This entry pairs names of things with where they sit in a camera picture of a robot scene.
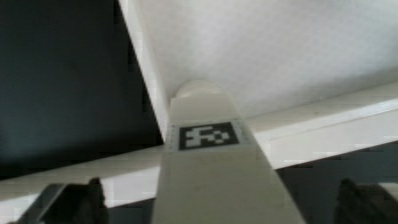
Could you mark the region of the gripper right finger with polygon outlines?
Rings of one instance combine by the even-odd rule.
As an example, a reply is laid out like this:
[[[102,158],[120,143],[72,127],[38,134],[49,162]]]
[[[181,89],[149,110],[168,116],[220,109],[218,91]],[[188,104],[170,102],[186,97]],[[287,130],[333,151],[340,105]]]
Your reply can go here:
[[[340,180],[333,224],[398,224],[398,183]]]

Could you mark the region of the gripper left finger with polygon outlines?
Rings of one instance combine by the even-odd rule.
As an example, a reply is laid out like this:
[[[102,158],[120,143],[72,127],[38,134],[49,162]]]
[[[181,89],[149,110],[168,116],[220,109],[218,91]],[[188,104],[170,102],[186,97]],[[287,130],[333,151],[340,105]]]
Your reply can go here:
[[[99,179],[49,184],[14,224],[108,224]]]

